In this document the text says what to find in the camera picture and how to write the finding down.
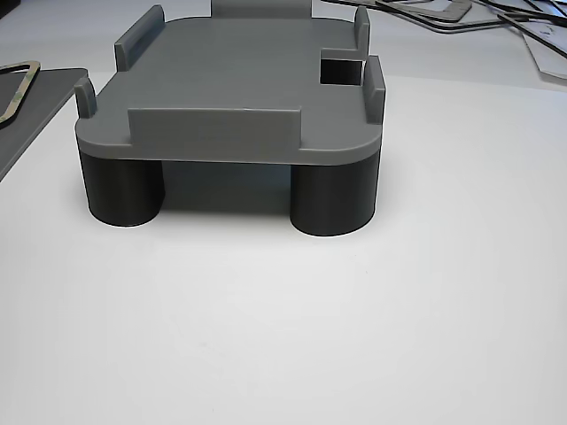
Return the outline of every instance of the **metal frame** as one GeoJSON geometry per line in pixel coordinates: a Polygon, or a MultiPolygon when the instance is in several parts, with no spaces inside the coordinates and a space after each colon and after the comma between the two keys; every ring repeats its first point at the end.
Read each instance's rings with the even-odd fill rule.
{"type": "MultiPolygon", "coordinates": [[[[561,49],[559,46],[553,44],[549,40],[546,40],[545,38],[540,36],[538,33],[533,31],[532,29],[526,27],[525,25],[522,25],[522,22],[529,22],[530,20],[532,20],[531,17],[525,16],[523,13],[499,13],[497,16],[498,16],[498,18],[500,18],[503,21],[510,24],[512,27],[520,30],[523,34],[528,35],[529,37],[533,38],[537,42],[543,44],[544,46],[548,47],[549,49],[551,49],[555,53],[557,53],[557,54],[559,54],[559,55],[561,55],[561,56],[563,56],[564,58],[567,59],[567,51],[561,49]]],[[[558,22],[553,22],[553,23],[555,25],[558,25],[559,27],[567,27],[567,24],[565,24],[565,23],[563,23],[563,24],[558,23],[558,22]]]]}
{"type": "Polygon", "coordinates": [[[524,0],[524,3],[529,4],[533,9],[535,9],[538,12],[543,12],[541,10],[541,8],[536,3],[534,3],[532,0],[524,0]]]}
{"type": "Polygon", "coordinates": [[[423,4],[423,3],[433,3],[434,0],[388,0],[387,3],[396,4],[423,4]]]}
{"type": "Polygon", "coordinates": [[[551,4],[559,13],[561,13],[565,18],[567,18],[567,12],[563,10],[561,4],[565,5],[565,3],[557,2],[556,0],[539,0],[542,3],[551,4]]]}
{"type": "Polygon", "coordinates": [[[430,11],[422,7],[407,6],[405,4],[396,4],[400,10],[406,12],[417,13],[430,19],[435,19],[440,22],[459,22],[464,15],[472,7],[470,0],[453,0],[449,6],[443,11],[430,11]]]}
{"type": "MultiPolygon", "coordinates": [[[[507,25],[513,25],[505,19],[498,17],[494,19],[477,20],[471,22],[456,22],[456,23],[441,23],[436,20],[430,19],[423,16],[421,13],[408,11],[407,8],[401,7],[400,4],[393,3],[392,0],[323,0],[327,3],[343,4],[347,6],[364,6],[375,11],[381,11],[386,13],[391,13],[401,19],[407,20],[420,27],[427,28],[431,31],[440,34],[458,34],[469,31],[478,31],[482,29],[492,29],[498,27],[504,27],[507,25]]],[[[544,19],[548,20],[555,25],[560,25],[562,27],[567,26],[567,16],[555,16],[550,15],[545,12],[531,11],[523,9],[520,7],[510,6],[507,4],[496,3],[492,0],[473,0],[475,3],[482,4],[487,7],[497,9],[502,12],[506,12],[507,16],[517,15],[522,17],[530,17],[531,19],[544,19]]]]}
{"type": "Polygon", "coordinates": [[[16,90],[13,99],[8,104],[8,107],[6,108],[4,114],[0,116],[0,127],[6,125],[10,120],[12,120],[16,116],[18,110],[21,107],[21,104],[24,102],[24,99],[26,98],[26,94],[28,93],[29,88],[32,86],[36,75],[38,75],[40,68],[41,68],[40,63],[35,60],[29,60],[28,62],[20,62],[18,64],[13,64],[13,65],[0,66],[0,74],[12,73],[14,71],[27,69],[27,73],[26,75],[24,75],[24,78],[22,79],[21,84],[16,90]]]}

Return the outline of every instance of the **white table surface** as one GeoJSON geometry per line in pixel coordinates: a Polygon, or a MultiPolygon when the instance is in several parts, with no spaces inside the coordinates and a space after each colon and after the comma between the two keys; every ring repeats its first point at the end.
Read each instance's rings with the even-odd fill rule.
{"type": "MultiPolygon", "coordinates": [[[[152,1],[127,3],[25,1],[0,59],[101,89],[152,1]]],[[[348,236],[295,230],[264,166],[168,166],[159,216],[108,227],[67,103],[0,183],[0,424],[567,423],[565,87],[506,29],[370,14],[383,157],[348,236]]]]}

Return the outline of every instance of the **black cylindrical leg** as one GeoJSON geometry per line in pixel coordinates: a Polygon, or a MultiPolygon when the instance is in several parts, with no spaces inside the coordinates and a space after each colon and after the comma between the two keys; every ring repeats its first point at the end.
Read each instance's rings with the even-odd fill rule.
{"type": "Polygon", "coordinates": [[[89,209],[106,224],[139,226],[159,213],[165,189],[160,161],[101,159],[79,150],[89,209]]]}
{"type": "Polygon", "coordinates": [[[350,233],[376,208],[380,151],[345,166],[291,168],[291,222],[314,236],[350,233]]]}
{"type": "Polygon", "coordinates": [[[21,3],[21,0],[2,0],[0,2],[0,18],[21,3]]]}

